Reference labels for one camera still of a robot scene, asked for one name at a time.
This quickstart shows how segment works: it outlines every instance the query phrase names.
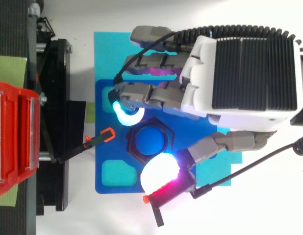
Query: robot finger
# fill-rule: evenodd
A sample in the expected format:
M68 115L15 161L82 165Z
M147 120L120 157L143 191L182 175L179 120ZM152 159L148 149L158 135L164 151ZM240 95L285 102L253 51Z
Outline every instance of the robot finger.
M133 57L126 58L125 64ZM180 52L177 55L168 55L166 53L152 53L142 55L131 63L126 72L134 75L151 74L153 76L180 75L185 65L189 53Z

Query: green paper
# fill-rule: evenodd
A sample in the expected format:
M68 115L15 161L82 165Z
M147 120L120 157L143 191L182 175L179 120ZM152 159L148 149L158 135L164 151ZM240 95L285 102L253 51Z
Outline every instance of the green paper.
M86 118L85 123L95 123L95 103L86 103Z
M0 206L14 207L18 195L18 185L13 186L8 192L0 196Z
M7 82L15 87L23 87L26 58L0 56L0 82Z

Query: white table surface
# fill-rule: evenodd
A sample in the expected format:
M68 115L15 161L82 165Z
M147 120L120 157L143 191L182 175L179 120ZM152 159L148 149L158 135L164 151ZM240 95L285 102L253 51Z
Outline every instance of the white table surface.
M182 30L204 25L252 24L282 28L303 42L303 0L45 0L58 38L73 46L71 99L94 101L94 32L131 32L137 25ZM95 134L86 124L85 133ZM267 146L243 153L232 172L303 135L286 126ZM303 234L303 157L285 151L197 200L184 193L161 208L157 228L143 194L98 194L95 150L70 160L69 206L45 208L38 235L301 235Z

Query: red container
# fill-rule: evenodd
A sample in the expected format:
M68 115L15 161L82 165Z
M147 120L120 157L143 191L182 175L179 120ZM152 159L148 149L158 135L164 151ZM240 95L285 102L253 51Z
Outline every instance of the red container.
M38 167L38 94L0 82L0 196Z

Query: glowing white light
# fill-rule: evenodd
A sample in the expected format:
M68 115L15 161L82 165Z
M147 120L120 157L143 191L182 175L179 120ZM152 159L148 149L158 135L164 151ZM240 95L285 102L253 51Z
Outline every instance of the glowing white light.
M117 101L112 104L112 108L116 112L119 122L124 126L132 126L139 123L145 112L144 108L139 108L137 113L133 115L126 114Z
M160 153L151 159L141 174L141 184L146 195L150 195L171 180L177 178L180 167L170 153Z

